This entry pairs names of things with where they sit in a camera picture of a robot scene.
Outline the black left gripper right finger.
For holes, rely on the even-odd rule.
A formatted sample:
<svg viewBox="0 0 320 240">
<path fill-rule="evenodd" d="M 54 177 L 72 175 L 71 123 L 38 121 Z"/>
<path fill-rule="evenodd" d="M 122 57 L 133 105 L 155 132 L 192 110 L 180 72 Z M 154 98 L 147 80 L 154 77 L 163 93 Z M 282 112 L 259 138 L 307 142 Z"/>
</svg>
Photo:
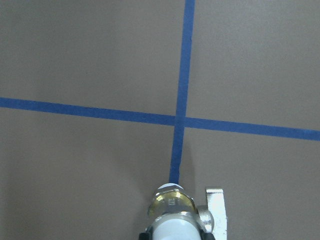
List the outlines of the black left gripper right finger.
<svg viewBox="0 0 320 240">
<path fill-rule="evenodd" d="M 215 240 L 215 237 L 212 233 L 209 232 L 203 232 L 201 234 L 201 239 L 202 240 Z"/>
</svg>

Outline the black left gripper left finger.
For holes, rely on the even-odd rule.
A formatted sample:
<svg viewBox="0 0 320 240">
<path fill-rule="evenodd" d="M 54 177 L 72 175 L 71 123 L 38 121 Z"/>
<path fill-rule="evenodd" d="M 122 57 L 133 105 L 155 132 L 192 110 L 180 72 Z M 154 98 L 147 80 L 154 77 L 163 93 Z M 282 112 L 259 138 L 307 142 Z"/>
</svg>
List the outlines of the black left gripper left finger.
<svg viewBox="0 0 320 240">
<path fill-rule="evenodd" d="M 138 236 L 138 240 L 151 240 L 152 234 L 150 232 L 141 232 Z"/>
</svg>

